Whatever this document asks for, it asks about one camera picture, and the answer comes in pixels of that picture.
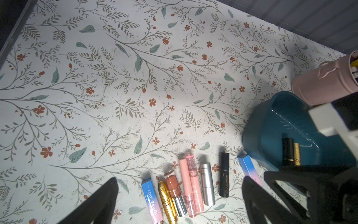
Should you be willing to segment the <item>silver lipstick tube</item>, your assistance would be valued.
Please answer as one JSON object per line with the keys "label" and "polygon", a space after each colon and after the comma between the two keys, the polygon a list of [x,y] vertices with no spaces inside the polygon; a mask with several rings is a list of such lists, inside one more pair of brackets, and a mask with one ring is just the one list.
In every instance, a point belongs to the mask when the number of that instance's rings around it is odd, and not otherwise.
{"label": "silver lipstick tube", "polygon": [[214,206],[215,195],[210,162],[204,162],[200,164],[200,174],[203,188],[204,204],[206,206]]}

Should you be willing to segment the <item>gold lipstick tube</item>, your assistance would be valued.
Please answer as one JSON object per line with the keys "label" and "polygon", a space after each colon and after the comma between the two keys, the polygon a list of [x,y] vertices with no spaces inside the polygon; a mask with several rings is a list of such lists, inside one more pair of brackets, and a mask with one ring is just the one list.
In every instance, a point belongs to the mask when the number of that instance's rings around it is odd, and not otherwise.
{"label": "gold lipstick tube", "polygon": [[295,166],[301,166],[301,152],[298,143],[294,143],[294,163]]}

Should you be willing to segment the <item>pink lip gloss tube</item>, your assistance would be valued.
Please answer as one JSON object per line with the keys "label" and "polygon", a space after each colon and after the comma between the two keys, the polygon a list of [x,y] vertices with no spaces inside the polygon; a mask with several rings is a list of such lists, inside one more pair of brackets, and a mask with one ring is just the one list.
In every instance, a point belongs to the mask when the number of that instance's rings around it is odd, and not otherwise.
{"label": "pink lip gloss tube", "polygon": [[193,194],[193,189],[191,185],[186,159],[180,159],[179,166],[180,166],[180,173],[181,173],[181,178],[184,188],[184,201],[185,201],[186,209],[188,211],[189,217],[194,218],[197,216],[197,211],[195,207],[194,194]]}

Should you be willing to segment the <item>black gold lipstick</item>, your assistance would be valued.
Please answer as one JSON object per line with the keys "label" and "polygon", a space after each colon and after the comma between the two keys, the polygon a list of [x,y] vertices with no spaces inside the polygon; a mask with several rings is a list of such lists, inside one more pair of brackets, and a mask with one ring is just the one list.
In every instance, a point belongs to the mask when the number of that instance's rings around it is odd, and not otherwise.
{"label": "black gold lipstick", "polygon": [[292,138],[282,139],[282,164],[283,166],[294,166],[294,141]]}

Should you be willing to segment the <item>black mascara tube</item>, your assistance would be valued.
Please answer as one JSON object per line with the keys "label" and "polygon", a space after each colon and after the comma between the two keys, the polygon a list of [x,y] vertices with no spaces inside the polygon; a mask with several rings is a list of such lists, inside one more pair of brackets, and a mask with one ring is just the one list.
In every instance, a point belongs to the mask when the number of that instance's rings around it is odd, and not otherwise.
{"label": "black mascara tube", "polygon": [[219,195],[229,197],[229,154],[220,152],[220,184]]}

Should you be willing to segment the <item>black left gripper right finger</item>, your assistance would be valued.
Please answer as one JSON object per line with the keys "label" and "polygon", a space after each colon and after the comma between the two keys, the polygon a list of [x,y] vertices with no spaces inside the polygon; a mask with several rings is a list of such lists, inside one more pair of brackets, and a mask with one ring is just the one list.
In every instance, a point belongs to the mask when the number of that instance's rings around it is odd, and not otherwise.
{"label": "black left gripper right finger", "polygon": [[246,176],[242,183],[242,196],[251,224],[302,224],[253,179]]}

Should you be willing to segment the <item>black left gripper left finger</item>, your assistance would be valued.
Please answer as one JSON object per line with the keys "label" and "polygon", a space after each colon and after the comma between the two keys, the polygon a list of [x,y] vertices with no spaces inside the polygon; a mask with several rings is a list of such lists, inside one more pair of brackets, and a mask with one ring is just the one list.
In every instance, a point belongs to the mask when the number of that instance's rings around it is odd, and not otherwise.
{"label": "black left gripper left finger", "polygon": [[112,177],[60,223],[110,224],[116,206],[117,195],[117,179]]}

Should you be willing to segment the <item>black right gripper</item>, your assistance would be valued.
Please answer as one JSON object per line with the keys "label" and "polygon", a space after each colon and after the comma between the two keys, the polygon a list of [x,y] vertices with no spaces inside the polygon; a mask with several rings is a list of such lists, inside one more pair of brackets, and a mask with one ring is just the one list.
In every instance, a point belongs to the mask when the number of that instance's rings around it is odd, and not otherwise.
{"label": "black right gripper", "polygon": [[[264,173],[265,182],[290,212],[311,224],[356,224],[358,222],[358,168],[287,166]],[[277,182],[286,182],[307,197],[304,208]]]}

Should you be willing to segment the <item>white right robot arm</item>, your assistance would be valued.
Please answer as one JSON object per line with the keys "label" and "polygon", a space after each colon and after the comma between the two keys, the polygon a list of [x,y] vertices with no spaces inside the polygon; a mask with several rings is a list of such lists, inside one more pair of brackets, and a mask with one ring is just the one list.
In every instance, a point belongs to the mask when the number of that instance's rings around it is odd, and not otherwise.
{"label": "white right robot arm", "polygon": [[[358,95],[356,93],[310,110],[319,132],[339,135],[358,155]],[[266,172],[265,181],[287,205],[276,200],[262,207],[260,217],[273,224],[356,224],[358,222],[358,167],[289,166]],[[305,190],[307,208],[289,196],[277,181]]]}

